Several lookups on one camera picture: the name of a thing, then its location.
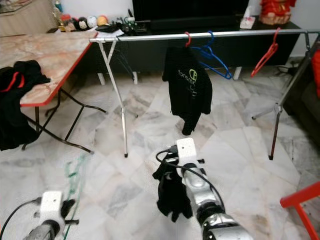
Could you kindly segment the marble folding table red edge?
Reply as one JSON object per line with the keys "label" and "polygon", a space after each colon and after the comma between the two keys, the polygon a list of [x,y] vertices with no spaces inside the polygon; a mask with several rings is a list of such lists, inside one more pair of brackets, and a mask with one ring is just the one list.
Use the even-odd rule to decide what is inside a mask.
{"label": "marble folding table red edge", "polygon": [[[34,118],[23,115],[27,126],[35,130],[37,136],[46,133],[58,142],[76,147],[89,154],[93,154],[94,151],[70,142],[68,139],[84,109],[98,110],[103,114],[106,111],[98,106],[80,102],[63,89],[63,86],[89,50],[90,39],[96,35],[96,32],[80,31],[0,37],[0,67],[13,67],[18,62],[35,61],[39,64],[40,73],[49,79],[49,82],[34,84],[19,100],[17,108],[19,112],[22,111],[22,108],[33,108],[35,112]],[[64,138],[47,129],[47,125],[60,107],[62,96],[67,96],[80,106],[80,110]]]}

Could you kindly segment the blue plastic hanger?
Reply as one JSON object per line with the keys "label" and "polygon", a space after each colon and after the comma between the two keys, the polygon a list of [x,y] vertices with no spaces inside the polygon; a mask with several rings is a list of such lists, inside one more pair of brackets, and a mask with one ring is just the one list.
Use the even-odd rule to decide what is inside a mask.
{"label": "blue plastic hanger", "polygon": [[190,49],[195,50],[204,58],[216,60],[219,64],[222,65],[222,68],[224,68],[225,72],[222,73],[221,71],[216,70],[214,67],[209,66],[208,64],[202,61],[199,62],[201,66],[204,66],[206,69],[213,71],[214,73],[216,73],[224,79],[232,80],[234,77],[233,73],[231,73],[229,67],[226,66],[226,64],[224,64],[224,62],[219,57],[217,57],[217,55],[215,55],[213,49],[211,48],[211,45],[215,41],[214,32],[212,30],[208,30],[208,34],[210,34],[210,41],[208,41],[208,43],[202,46],[190,46]]}

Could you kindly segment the red cushion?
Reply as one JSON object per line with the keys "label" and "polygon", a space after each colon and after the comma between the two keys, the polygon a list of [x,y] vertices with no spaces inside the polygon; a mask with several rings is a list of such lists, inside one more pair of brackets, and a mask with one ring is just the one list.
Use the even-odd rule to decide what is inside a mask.
{"label": "red cushion", "polygon": [[320,99],[320,49],[316,50],[311,58],[311,68],[313,70],[313,77],[315,83],[315,93]]}

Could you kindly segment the black crumpled garment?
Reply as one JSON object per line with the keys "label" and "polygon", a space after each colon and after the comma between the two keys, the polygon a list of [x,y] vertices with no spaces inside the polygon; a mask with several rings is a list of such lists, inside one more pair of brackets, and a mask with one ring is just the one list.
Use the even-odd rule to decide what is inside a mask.
{"label": "black crumpled garment", "polygon": [[18,98],[0,98],[0,125],[0,151],[31,144],[39,137],[39,133],[30,126],[27,117],[21,111]]}

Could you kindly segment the orange round plush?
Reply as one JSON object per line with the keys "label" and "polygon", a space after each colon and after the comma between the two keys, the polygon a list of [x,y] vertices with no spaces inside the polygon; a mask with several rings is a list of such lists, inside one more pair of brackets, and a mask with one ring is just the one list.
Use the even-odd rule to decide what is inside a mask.
{"label": "orange round plush", "polygon": [[108,26],[108,25],[110,25],[108,17],[105,16],[104,14],[99,15],[96,18],[96,25],[97,26]]}

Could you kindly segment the green plastic hanger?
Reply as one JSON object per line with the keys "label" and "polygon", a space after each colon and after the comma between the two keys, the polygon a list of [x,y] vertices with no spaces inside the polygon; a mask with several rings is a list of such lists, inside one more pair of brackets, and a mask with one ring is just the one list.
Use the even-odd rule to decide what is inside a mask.
{"label": "green plastic hanger", "polygon": [[83,153],[74,160],[68,161],[64,165],[64,174],[68,183],[67,193],[65,194],[64,201],[69,199],[75,199],[75,205],[71,208],[68,213],[66,220],[77,220],[77,222],[66,222],[62,227],[62,240],[67,240],[67,236],[72,226],[79,224],[76,219],[76,214],[79,208],[79,201],[82,196],[83,188],[85,185],[85,176],[87,171],[87,162],[90,160],[90,154]]}

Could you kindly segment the black round mouse plush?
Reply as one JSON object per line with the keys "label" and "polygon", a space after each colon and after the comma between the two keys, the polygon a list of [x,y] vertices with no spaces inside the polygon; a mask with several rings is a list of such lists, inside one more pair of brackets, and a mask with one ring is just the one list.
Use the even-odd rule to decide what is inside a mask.
{"label": "black round mouse plush", "polygon": [[86,17],[78,18],[77,24],[78,24],[77,29],[80,31],[87,31],[90,28],[89,21]]}

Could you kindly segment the black soundbar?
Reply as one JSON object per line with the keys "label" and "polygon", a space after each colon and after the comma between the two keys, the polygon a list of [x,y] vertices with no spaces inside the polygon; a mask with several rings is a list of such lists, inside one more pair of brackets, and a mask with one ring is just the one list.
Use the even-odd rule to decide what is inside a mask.
{"label": "black soundbar", "polygon": [[149,22],[150,29],[153,31],[160,30],[179,30],[191,28],[205,28],[218,26],[234,26],[240,21],[239,16],[210,16],[210,17],[183,17],[155,19]]}

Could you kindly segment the red laughing Buddha statue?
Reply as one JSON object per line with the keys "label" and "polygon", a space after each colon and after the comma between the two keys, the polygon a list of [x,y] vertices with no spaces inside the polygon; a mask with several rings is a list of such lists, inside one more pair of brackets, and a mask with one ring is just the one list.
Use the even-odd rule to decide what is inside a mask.
{"label": "red laughing Buddha statue", "polygon": [[285,25],[290,22],[291,8],[297,0],[261,0],[259,21],[264,25]]}

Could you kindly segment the black polo shirt small logo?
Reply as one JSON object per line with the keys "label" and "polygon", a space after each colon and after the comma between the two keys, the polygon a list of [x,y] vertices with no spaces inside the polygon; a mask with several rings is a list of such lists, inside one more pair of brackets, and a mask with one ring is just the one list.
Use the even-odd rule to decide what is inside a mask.
{"label": "black polo shirt small logo", "polygon": [[176,222],[181,214],[185,218],[194,215],[191,201],[186,195],[186,186],[182,183],[183,178],[176,167],[161,164],[151,176],[159,181],[157,208],[165,217]]}

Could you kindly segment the silver metal clothes rack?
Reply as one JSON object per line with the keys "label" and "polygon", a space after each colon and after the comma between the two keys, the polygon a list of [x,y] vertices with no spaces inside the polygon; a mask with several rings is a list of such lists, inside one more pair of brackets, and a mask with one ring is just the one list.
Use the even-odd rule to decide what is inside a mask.
{"label": "silver metal clothes rack", "polygon": [[[222,47],[222,55],[226,57],[231,57],[231,66],[233,67],[246,67],[249,64],[249,59],[256,60],[258,57],[258,48],[265,48],[266,41],[259,40],[257,42],[249,41],[249,38],[256,37],[265,37],[266,35],[270,35],[271,39],[273,39],[275,33],[275,29],[266,29],[266,30],[232,30],[232,31],[223,31],[223,32],[214,32],[215,38],[221,39],[221,43],[219,44]],[[303,34],[305,43],[306,43],[306,53],[302,58],[302,62],[298,67],[297,73],[294,74],[294,77],[291,78],[291,82],[288,87],[286,87],[285,93],[281,96],[281,99],[275,103],[274,112],[275,112],[275,126],[274,133],[272,137],[272,146],[270,147],[270,154],[268,155],[270,160],[274,159],[275,155],[275,144],[277,141],[277,135],[279,130],[279,123],[282,114],[282,104],[285,103],[286,98],[288,98],[290,94],[290,89],[293,87],[295,82],[299,80],[302,73],[306,71],[306,68],[311,63],[314,53],[318,49],[317,41],[320,41],[320,29],[316,29],[313,31],[316,34],[316,38],[313,44],[310,44],[309,35],[311,34],[311,30],[307,29],[284,29],[280,30],[280,36],[284,35],[299,35]],[[208,32],[194,33],[190,34],[192,39],[196,38],[211,38],[211,35]],[[115,91],[115,94],[118,98],[119,107],[120,107],[120,115],[122,120],[122,130],[123,130],[123,141],[124,141],[124,150],[125,157],[128,157],[128,135],[126,128],[126,106],[124,105],[124,101],[122,100],[121,93],[118,89],[117,83],[114,78],[114,71],[110,66],[111,59],[114,55],[114,48],[116,47],[118,42],[138,42],[138,41],[176,41],[178,39],[186,39],[187,36],[184,33],[181,34],[161,34],[161,35],[142,35],[142,36],[123,36],[123,37],[115,37],[115,38],[91,38],[90,42],[97,43],[100,54],[102,55],[103,62],[105,64],[106,72],[109,75],[110,82]]]}

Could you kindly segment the white pink tissue box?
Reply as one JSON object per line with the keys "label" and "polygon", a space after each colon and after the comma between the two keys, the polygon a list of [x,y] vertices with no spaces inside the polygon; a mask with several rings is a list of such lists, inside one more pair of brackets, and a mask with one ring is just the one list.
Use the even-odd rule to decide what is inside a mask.
{"label": "white pink tissue box", "polygon": [[256,17],[252,15],[253,7],[248,6],[241,18],[239,28],[242,30],[251,30],[254,23],[256,22]]}

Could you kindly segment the light wooden sideboard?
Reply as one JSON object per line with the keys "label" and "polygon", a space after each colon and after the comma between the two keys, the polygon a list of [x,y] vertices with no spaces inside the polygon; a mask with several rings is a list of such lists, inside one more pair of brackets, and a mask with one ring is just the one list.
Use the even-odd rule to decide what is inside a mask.
{"label": "light wooden sideboard", "polygon": [[45,34],[57,28],[51,0],[31,0],[14,11],[0,14],[0,36]]}

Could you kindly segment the black shirt large green logo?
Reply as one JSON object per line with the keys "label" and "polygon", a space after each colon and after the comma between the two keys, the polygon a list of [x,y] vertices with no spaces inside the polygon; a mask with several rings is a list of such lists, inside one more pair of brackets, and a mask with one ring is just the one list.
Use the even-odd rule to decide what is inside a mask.
{"label": "black shirt large green logo", "polygon": [[170,112],[183,119],[182,134],[194,132],[202,114],[211,113],[213,87],[205,68],[186,46],[166,50],[163,82],[167,82]]}

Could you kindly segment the red plastic stool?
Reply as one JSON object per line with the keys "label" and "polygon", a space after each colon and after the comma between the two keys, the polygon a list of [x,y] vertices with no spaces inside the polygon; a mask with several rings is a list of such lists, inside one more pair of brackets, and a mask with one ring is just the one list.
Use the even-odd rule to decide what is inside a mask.
{"label": "red plastic stool", "polygon": [[311,220],[304,211],[302,203],[310,201],[316,197],[320,197],[320,181],[315,182],[304,189],[298,190],[293,194],[284,196],[279,200],[279,204],[282,208],[295,208],[295,211],[299,215],[299,218],[311,240],[320,240],[320,236],[315,231]]}

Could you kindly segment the stack of white papers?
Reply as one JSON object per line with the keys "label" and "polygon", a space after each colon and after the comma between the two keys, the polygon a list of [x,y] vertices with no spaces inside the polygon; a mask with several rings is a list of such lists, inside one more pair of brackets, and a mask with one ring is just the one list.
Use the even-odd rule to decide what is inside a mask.
{"label": "stack of white papers", "polygon": [[115,25],[101,25],[95,30],[98,32],[96,35],[97,38],[115,38],[125,34],[119,27]]}

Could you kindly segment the black flat television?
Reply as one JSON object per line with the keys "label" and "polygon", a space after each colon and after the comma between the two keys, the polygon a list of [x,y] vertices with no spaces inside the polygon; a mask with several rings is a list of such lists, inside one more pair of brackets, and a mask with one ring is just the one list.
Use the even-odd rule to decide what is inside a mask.
{"label": "black flat television", "polygon": [[217,18],[240,15],[250,0],[132,0],[137,20]]}

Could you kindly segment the jar with red lid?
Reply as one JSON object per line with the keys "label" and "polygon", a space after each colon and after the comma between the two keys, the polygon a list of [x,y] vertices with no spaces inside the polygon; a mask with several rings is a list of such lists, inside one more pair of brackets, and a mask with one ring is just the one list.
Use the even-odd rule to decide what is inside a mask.
{"label": "jar with red lid", "polygon": [[71,19],[71,16],[69,14],[60,14],[60,16],[58,16],[58,28],[61,32],[71,32],[72,28],[70,26],[73,26],[73,24],[71,23],[71,25],[69,24],[69,21]]}

